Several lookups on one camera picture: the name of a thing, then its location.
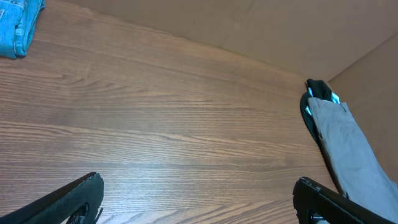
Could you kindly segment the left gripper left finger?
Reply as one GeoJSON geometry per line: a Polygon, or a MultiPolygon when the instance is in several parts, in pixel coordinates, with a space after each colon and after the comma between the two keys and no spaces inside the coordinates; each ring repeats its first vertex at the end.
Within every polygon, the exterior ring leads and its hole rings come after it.
{"type": "Polygon", "coordinates": [[[1,217],[4,224],[96,223],[102,214],[104,180],[97,172],[1,217]]]}

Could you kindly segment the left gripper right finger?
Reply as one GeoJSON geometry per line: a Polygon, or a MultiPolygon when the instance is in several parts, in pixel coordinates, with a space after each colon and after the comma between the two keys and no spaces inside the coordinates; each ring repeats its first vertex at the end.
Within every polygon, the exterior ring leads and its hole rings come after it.
{"type": "Polygon", "coordinates": [[[296,181],[293,206],[300,224],[393,224],[308,177],[296,181]]]}

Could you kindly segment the light blue denim jeans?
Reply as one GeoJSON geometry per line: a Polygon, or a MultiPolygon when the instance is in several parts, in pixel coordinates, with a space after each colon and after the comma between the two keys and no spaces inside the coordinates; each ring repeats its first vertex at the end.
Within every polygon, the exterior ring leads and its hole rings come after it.
{"type": "Polygon", "coordinates": [[[1,0],[1,56],[25,57],[44,0],[1,0]]]}

